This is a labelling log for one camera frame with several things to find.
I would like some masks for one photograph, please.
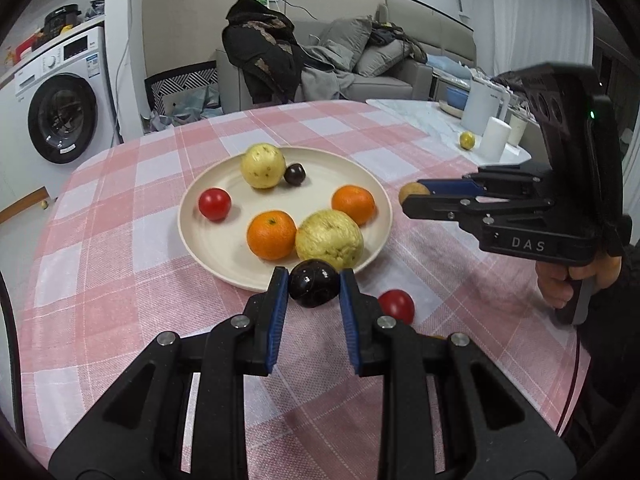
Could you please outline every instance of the dark cherry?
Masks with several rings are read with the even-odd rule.
[[[287,184],[291,184],[292,186],[299,186],[303,183],[305,178],[305,168],[302,167],[302,164],[297,162],[295,164],[291,164],[284,172],[284,180],[287,181]]]
[[[289,295],[300,306],[315,308],[340,292],[340,275],[327,262],[305,260],[289,275]]]

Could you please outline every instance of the wooden baseboard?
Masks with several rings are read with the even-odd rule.
[[[9,218],[16,216],[25,209],[30,208],[32,205],[42,202],[49,197],[49,193],[43,187],[37,189],[33,193],[29,193],[27,196],[22,197],[18,202],[12,203],[8,208],[0,211],[0,224],[6,222]]]

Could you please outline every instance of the washing machine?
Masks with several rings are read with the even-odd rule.
[[[31,60],[14,77],[20,156],[57,198],[73,170],[118,143],[104,29],[89,28]]]

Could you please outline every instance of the sofa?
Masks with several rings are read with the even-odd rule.
[[[476,44],[473,32],[460,22],[411,0],[385,0],[378,6],[376,19],[393,22],[418,40],[427,54],[449,56],[469,66],[475,66]],[[300,45],[311,45],[330,22],[321,20],[292,20],[294,35]],[[222,49],[216,50],[220,103],[225,113],[254,108],[244,75],[232,65]],[[353,101],[367,99],[429,99],[433,69],[413,59],[404,59],[377,77],[356,74],[355,80],[344,92]],[[302,101],[302,89],[298,88],[296,102]]]

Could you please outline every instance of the white cup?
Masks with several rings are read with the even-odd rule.
[[[489,162],[500,162],[510,134],[511,127],[507,123],[495,117],[489,118],[476,153]]]
[[[517,146],[522,139],[524,130],[527,128],[527,121],[524,121],[516,115],[512,115],[509,120],[509,126],[511,127],[511,134],[509,135],[507,142],[511,146]]]

